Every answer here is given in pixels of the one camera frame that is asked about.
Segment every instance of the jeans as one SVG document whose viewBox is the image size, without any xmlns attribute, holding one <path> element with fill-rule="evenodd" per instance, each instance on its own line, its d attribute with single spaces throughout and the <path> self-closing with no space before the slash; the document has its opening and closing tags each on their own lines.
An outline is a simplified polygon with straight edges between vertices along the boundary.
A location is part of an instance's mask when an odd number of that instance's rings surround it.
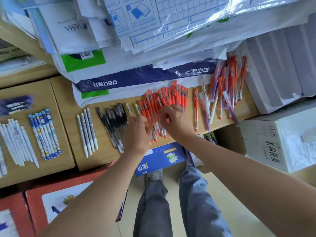
<svg viewBox="0 0 316 237">
<path fill-rule="evenodd" d="M 187 237 L 232 236 L 220 210 L 206 191 L 207 181 L 189 165 L 179 177 L 180 206 Z M 167 188 L 162 181 L 149 182 L 140 198 L 134 237 L 171 237 Z"/>
</svg>

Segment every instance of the person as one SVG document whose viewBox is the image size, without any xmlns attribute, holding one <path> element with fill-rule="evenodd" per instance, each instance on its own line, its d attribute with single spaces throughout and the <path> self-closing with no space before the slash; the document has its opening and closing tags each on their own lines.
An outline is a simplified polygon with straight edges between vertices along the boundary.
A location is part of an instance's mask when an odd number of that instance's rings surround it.
<svg viewBox="0 0 316 237">
<path fill-rule="evenodd" d="M 231 152 L 196 135 L 188 116 L 176 105 L 160 110 L 172 138 L 195 154 L 275 236 L 315 236 L 316 189 L 281 171 Z M 124 153 L 48 225 L 40 236 L 108 236 L 137 165 L 150 147 L 146 118 L 131 117 Z M 136 236 L 172 236 L 167 189 L 161 172 L 152 173 L 135 219 Z M 188 237 L 231 236 L 205 191 L 207 182 L 188 164 L 180 175 L 181 213 Z"/>
</svg>

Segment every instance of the hand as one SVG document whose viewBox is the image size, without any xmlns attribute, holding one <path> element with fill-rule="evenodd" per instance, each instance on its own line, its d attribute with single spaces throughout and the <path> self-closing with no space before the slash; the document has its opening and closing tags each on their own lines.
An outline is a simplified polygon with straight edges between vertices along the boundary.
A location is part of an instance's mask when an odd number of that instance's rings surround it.
<svg viewBox="0 0 316 237">
<path fill-rule="evenodd" d="M 145 121 L 147 118 L 142 115 L 130 117 L 123 137 L 124 152 L 144 157 L 151 142 L 151 129 L 145 126 Z"/>
<path fill-rule="evenodd" d="M 165 105 L 159 111 L 162 116 L 161 124 L 168 131 L 171 137 L 183 145 L 184 141 L 190 136 L 196 136 L 193 125 L 185 114 L 176 105 Z"/>
</svg>

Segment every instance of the person's left hand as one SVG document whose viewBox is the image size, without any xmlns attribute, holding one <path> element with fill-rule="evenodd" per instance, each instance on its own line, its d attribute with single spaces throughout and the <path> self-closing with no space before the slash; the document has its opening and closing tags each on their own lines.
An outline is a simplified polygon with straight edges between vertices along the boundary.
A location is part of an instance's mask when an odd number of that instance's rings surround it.
<svg viewBox="0 0 316 237">
<path fill-rule="evenodd" d="M 124 153 L 135 153 L 143 157 L 148 151 L 151 142 L 151 129 L 145 126 L 145 121 L 147 118 L 142 115 L 138 115 L 136 118 L 130 117 L 123 137 Z"/>
</svg>

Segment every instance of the forearm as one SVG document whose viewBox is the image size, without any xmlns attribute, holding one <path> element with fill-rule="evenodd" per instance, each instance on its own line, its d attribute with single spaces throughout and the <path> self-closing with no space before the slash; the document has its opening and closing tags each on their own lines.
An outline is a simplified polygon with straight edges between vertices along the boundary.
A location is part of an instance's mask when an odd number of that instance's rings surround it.
<svg viewBox="0 0 316 237">
<path fill-rule="evenodd" d="M 315 222 L 316 189 L 269 166 L 198 136 L 181 143 L 277 236 L 308 236 Z"/>
<path fill-rule="evenodd" d="M 124 153 L 78 195 L 41 236 L 104 236 L 115 223 L 132 175 L 142 156 Z"/>
</svg>

